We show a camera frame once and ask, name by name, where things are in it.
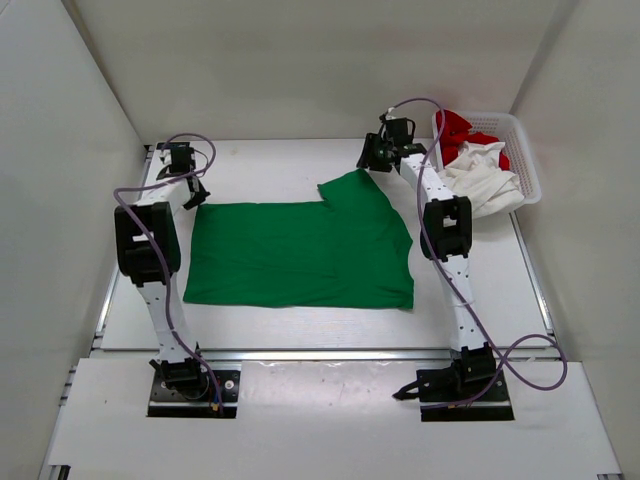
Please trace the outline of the green t-shirt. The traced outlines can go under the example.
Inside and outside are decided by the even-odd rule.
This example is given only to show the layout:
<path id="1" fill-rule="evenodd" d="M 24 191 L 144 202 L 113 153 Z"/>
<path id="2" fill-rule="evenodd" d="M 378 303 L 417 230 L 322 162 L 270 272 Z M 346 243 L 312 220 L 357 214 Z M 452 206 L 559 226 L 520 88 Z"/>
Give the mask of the green t-shirt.
<path id="1" fill-rule="evenodd" d="M 317 190 L 312 202 L 199 207 L 184 302 L 412 309 L 412 239 L 385 193 L 361 169 Z"/>

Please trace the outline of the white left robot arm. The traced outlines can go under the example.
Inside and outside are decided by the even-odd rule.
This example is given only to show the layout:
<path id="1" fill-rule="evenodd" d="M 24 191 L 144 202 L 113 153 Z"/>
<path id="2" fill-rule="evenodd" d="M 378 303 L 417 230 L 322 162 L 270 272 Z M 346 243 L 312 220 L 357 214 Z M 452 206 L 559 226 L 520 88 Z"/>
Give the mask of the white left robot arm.
<path id="1" fill-rule="evenodd" d="M 124 201 L 122 194 L 130 188 L 114 191 L 117 261 L 149 311 L 159 344 L 150 361 L 157 378 L 185 400 L 197 401 L 212 393 L 213 385 L 178 294 L 182 256 L 174 216 L 199 206 L 209 193 L 195 174 L 196 151 L 189 143 L 168 142 L 158 150 L 157 183 L 139 188 L 139 200 Z"/>

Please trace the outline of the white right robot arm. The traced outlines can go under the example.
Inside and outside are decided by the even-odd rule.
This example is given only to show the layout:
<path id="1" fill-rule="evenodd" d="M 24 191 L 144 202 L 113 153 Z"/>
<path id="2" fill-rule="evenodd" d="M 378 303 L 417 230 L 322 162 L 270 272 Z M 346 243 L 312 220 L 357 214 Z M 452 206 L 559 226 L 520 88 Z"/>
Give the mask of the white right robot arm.
<path id="1" fill-rule="evenodd" d="M 415 399 L 430 388 L 450 390 L 456 397 L 470 400 L 496 373 L 492 348 L 472 315 L 471 202 L 453 193 L 439 177 L 428 150 L 414 141 L 413 120 L 383 114 L 380 121 L 378 132 L 366 135 L 357 166 L 384 173 L 395 170 L 415 191 L 421 249 L 439 273 L 444 297 L 450 304 L 451 321 L 451 364 L 420 374 L 415 382 L 397 391 L 394 398 Z"/>

